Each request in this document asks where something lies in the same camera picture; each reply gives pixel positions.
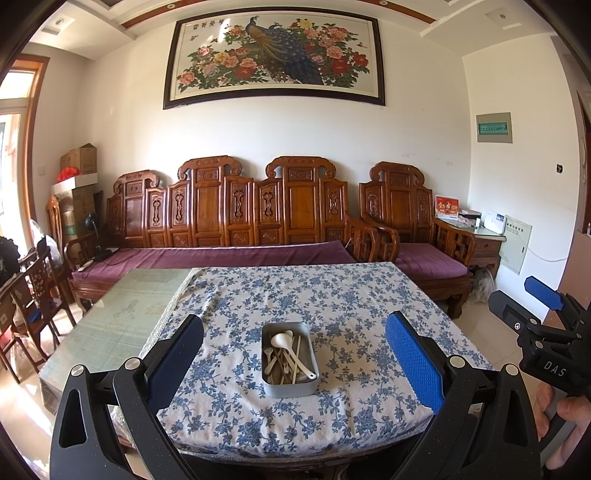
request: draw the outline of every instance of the ceiling trim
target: ceiling trim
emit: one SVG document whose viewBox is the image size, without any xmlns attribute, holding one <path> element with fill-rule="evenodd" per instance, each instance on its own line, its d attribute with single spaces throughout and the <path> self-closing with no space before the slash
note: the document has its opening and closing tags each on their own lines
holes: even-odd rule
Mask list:
<svg viewBox="0 0 591 480">
<path fill-rule="evenodd" d="M 133 17 L 130 20 L 123 22 L 121 24 L 121 26 L 124 28 L 131 28 L 131 27 L 133 27 L 139 23 L 142 23 L 150 18 L 157 17 L 158 15 L 165 14 L 166 12 L 170 12 L 171 10 L 177 10 L 178 8 L 186 7 L 188 5 L 199 4 L 204 1 L 206 1 L 206 0 L 177 0 L 175 2 L 171 2 L 167 5 L 163 5 L 161 7 L 157 7 L 152 10 L 149 10 L 147 12 L 144 12 L 143 14 L 138 15 L 137 17 Z M 408 15 L 409 17 L 416 18 L 417 20 L 420 20 L 421 22 L 425 22 L 429 25 L 436 21 L 434 18 L 431 18 L 428 15 L 422 14 L 421 12 L 417 12 L 416 10 L 413 10 L 411 8 L 405 7 L 403 5 L 398 5 L 398 4 L 395 4 L 392 2 L 387 2 L 386 5 L 382 5 L 381 0 L 359 0 L 359 1 L 365 2 L 367 4 L 377 5 L 377 6 L 383 7 L 383 8 L 388 8 L 389 10 L 394 10 L 395 12 L 399 12 L 403 15 Z"/>
</svg>

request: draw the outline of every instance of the black picture frame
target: black picture frame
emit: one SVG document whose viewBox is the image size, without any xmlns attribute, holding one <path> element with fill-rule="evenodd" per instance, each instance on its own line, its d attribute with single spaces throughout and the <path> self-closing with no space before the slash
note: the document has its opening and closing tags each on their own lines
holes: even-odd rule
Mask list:
<svg viewBox="0 0 591 480">
<path fill-rule="evenodd" d="M 186 97 L 182 99 L 171 100 L 171 92 L 173 85 L 176 87 L 176 78 L 174 78 L 174 65 L 176 60 L 176 52 L 179 42 L 179 36 L 183 24 L 188 22 L 194 22 L 196 20 L 203 20 L 206 18 L 219 17 L 222 15 L 233 15 L 233 14 L 244 14 L 247 12 L 275 12 L 275 11 L 286 11 L 286 12 L 302 12 L 302 13 L 322 13 L 329 15 L 338 15 L 340 17 L 351 17 L 359 20 L 364 20 L 372 25 L 372 31 L 374 34 L 374 52 L 375 52 L 375 67 L 377 69 L 377 84 L 378 84 L 378 96 L 363 95 L 361 93 L 343 92 L 340 90 L 320 90 L 304 87 L 290 89 L 288 87 L 282 88 L 260 88 L 260 89 L 244 89 L 244 90 L 230 90 L 227 92 L 216 91 L 212 93 L 205 93 L 192 97 Z M 253 96 L 309 96 L 309 97 L 323 97 L 323 98 L 334 98 L 340 100 L 352 100 L 355 102 L 371 103 L 374 105 L 385 106 L 385 80 L 384 80 L 384 58 L 382 55 L 382 43 L 379 33 L 379 24 L 376 18 L 367 17 L 365 15 L 354 14 L 350 12 L 342 12 L 324 8 L 306 8 L 306 7 L 252 7 L 252 8 L 239 8 L 232 10 L 223 10 L 218 12 L 211 12 L 208 14 L 197 15 L 195 17 L 189 17 L 177 21 L 174 27 L 173 39 L 170 46 L 170 52 L 168 54 L 168 63 L 166 68 L 166 79 L 164 84 L 164 102 L 163 108 L 170 109 L 180 106 L 190 105 L 192 103 L 208 102 L 211 100 L 221 100 L 226 98 L 242 98 L 242 97 L 253 97 Z"/>
</svg>

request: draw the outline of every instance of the hand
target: hand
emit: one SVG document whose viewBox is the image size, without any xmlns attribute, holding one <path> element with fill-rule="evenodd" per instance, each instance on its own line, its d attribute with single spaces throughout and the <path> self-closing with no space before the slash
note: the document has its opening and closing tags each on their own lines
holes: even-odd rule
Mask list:
<svg viewBox="0 0 591 480">
<path fill-rule="evenodd" d="M 550 421 L 544 414 L 544 411 L 550 406 L 553 398 L 554 389 L 544 382 L 540 383 L 535 394 L 534 403 L 534 417 L 535 426 L 538 430 L 538 440 L 548 433 Z M 576 427 L 564 443 L 548 458 L 546 462 L 546 468 L 548 470 L 555 470 L 562 467 L 579 444 L 581 437 L 585 433 L 585 430 L 587 430 L 587 427 L 589 427 L 589 423 L 591 423 L 591 403 L 587 397 L 565 398 L 558 402 L 556 413 L 566 421 L 574 422 Z"/>
</svg>

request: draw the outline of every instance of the purple cushion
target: purple cushion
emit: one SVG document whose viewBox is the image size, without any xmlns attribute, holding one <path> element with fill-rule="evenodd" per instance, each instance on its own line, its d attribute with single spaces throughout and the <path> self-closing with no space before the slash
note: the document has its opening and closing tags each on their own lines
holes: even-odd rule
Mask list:
<svg viewBox="0 0 591 480">
<path fill-rule="evenodd" d="M 133 268 L 275 267 L 355 263 L 339 241 L 280 247 L 124 248 L 74 280 L 114 284 Z"/>
<path fill-rule="evenodd" d="M 431 244 L 401 244 L 396 266 L 411 280 L 461 277 L 468 268 Z"/>
</svg>

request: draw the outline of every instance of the ceiling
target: ceiling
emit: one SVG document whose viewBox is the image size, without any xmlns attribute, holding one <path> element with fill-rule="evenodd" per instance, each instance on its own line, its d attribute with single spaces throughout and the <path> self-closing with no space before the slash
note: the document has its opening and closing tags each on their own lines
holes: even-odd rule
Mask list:
<svg viewBox="0 0 591 480">
<path fill-rule="evenodd" d="M 183 18 L 285 4 L 277 0 L 68 0 L 31 41 L 96 60 L 149 30 Z M 551 31 L 524 0 L 296 0 L 290 4 L 377 17 L 414 30 L 461 56 Z"/>
</svg>

